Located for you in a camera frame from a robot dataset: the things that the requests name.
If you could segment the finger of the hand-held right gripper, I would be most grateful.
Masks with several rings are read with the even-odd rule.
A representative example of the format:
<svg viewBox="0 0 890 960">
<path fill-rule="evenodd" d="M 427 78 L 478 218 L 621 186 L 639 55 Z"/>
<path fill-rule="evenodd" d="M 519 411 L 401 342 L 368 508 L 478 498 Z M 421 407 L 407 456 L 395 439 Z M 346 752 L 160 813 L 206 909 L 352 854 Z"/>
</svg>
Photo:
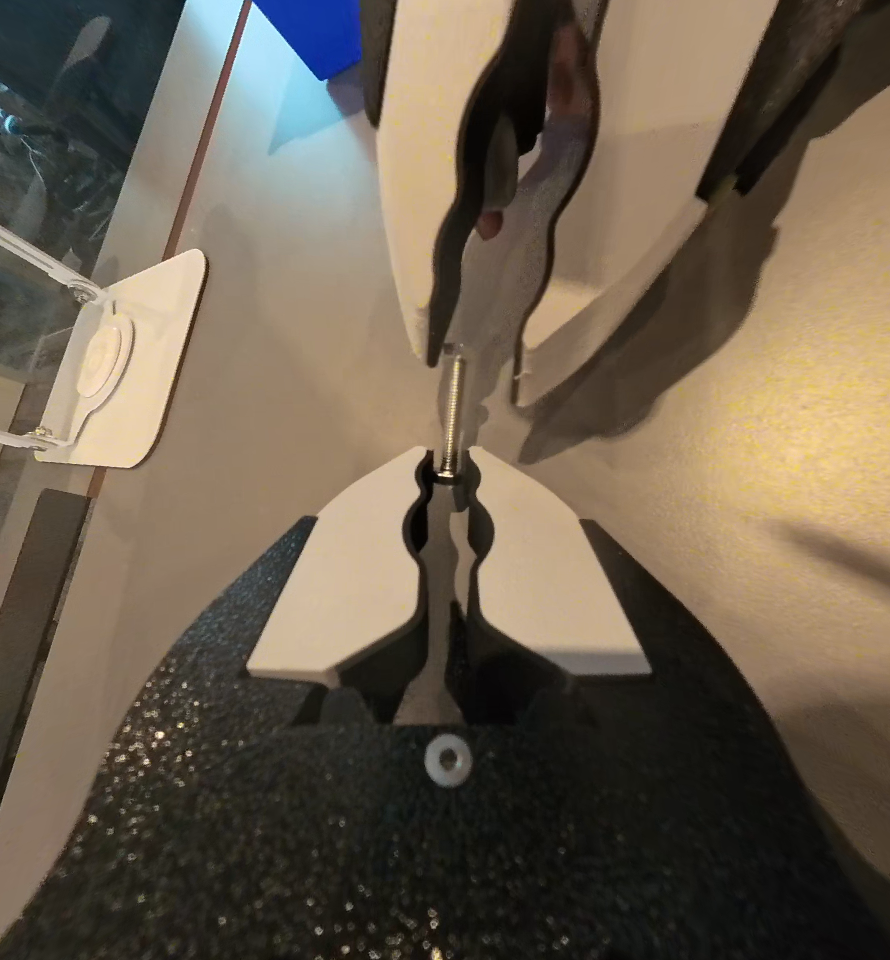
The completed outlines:
<svg viewBox="0 0 890 960">
<path fill-rule="evenodd" d="M 608 2 L 596 40 L 595 140 L 553 220 L 514 402 L 535 404 L 618 330 L 703 219 L 697 196 L 774 1 Z"/>
<path fill-rule="evenodd" d="M 546 123 L 557 4 L 395 2 L 376 48 L 381 213 L 408 342 L 449 340 L 464 248 L 515 197 Z"/>
</svg>

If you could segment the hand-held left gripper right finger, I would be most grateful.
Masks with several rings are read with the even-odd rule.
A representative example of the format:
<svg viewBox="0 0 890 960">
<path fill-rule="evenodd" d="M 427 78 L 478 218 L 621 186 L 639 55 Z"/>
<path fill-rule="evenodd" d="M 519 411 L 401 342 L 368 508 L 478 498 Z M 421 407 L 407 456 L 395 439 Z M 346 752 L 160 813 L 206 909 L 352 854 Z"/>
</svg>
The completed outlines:
<svg viewBox="0 0 890 960">
<path fill-rule="evenodd" d="M 480 555 L 477 607 L 484 625 L 573 678 L 646 677 L 643 646 L 578 515 L 554 492 L 481 446 L 469 538 Z"/>
</svg>

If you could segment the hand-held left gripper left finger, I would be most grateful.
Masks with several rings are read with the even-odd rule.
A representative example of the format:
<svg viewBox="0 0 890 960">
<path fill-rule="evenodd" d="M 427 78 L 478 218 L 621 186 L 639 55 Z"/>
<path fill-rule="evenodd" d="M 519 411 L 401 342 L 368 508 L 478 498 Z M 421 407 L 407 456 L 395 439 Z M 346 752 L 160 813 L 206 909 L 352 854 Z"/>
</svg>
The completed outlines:
<svg viewBox="0 0 890 960">
<path fill-rule="evenodd" d="M 427 505 L 432 458 L 407 449 L 319 511 L 247 660 L 251 677 L 351 686 L 353 668 L 418 625 L 427 598 L 410 522 Z"/>
</svg>

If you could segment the silver metal bolt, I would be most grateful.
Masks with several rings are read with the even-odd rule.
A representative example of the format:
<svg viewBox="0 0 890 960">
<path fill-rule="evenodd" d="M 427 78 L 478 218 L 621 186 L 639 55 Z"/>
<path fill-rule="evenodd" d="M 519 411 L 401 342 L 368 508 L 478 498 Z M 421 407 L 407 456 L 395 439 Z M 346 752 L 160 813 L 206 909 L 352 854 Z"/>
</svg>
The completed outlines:
<svg viewBox="0 0 890 960">
<path fill-rule="evenodd" d="M 444 354 L 450 362 L 447 377 L 447 397 L 443 422 L 443 443 L 439 466 L 461 466 L 462 415 L 466 360 L 462 347 L 446 345 Z"/>
</svg>

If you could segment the person's right hand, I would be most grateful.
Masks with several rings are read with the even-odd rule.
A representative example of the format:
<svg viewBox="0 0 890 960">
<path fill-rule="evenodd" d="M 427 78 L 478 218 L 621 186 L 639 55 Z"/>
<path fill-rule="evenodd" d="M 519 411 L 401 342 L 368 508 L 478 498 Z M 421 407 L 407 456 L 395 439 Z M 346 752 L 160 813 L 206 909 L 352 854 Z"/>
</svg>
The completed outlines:
<svg viewBox="0 0 890 960">
<path fill-rule="evenodd" d="M 503 226 L 504 211 L 512 203 L 519 181 L 536 186 L 551 177 L 572 173 L 579 149 L 591 133 L 595 98 L 590 45 L 577 21 L 560 25 L 550 45 L 547 73 L 547 105 L 544 126 L 538 138 L 538 153 L 527 161 L 530 150 L 521 148 L 514 125 L 501 115 L 486 151 L 482 211 L 475 223 L 478 236 L 489 241 Z"/>
</svg>

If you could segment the blue plastic bin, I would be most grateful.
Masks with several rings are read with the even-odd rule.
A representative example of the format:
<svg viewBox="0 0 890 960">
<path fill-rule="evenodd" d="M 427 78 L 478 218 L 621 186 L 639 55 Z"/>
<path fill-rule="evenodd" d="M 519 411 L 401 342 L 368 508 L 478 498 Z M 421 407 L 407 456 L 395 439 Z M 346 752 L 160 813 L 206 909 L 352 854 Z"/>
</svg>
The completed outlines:
<svg viewBox="0 0 890 960">
<path fill-rule="evenodd" d="M 359 1 L 254 1 L 276 32 L 319 81 L 362 58 Z"/>
</svg>

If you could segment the black flat table plate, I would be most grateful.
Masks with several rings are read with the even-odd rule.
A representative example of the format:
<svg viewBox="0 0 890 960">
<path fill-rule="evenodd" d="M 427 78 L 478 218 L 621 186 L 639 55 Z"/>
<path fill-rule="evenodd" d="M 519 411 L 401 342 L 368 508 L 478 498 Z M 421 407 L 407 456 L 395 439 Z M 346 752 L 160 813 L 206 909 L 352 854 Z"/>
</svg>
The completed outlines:
<svg viewBox="0 0 890 960">
<path fill-rule="evenodd" d="M 13 742 L 91 498 L 46 488 L 36 502 L 0 606 L 0 801 Z"/>
</svg>

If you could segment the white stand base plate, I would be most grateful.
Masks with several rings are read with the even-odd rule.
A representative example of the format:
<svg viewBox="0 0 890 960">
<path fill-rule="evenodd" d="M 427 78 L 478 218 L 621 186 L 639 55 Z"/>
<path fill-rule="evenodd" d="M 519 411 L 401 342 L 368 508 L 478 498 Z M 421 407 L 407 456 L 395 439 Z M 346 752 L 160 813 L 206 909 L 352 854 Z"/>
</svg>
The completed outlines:
<svg viewBox="0 0 890 960">
<path fill-rule="evenodd" d="M 105 288 L 80 310 L 41 418 L 36 461 L 128 470 L 148 456 L 207 270 L 192 248 Z"/>
</svg>

